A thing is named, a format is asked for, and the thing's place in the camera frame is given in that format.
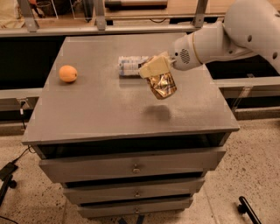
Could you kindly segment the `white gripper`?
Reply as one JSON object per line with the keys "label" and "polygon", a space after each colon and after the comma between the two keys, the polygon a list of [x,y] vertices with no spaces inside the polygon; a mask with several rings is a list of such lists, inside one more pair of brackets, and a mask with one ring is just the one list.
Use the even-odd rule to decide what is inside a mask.
{"label": "white gripper", "polygon": [[170,55],[167,51],[153,57],[139,68],[139,74],[143,79],[169,73],[172,64],[180,71],[187,71],[201,65],[194,46],[193,35],[185,35],[178,38],[171,45]]}

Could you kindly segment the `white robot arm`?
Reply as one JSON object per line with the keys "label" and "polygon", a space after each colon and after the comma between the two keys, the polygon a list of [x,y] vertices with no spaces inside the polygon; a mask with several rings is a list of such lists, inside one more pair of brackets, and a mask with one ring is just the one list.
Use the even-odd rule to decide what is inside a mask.
{"label": "white robot arm", "polygon": [[280,15],[268,0],[235,0],[224,20],[175,40],[140,67],[142,78],[260,55],[280,73]]}

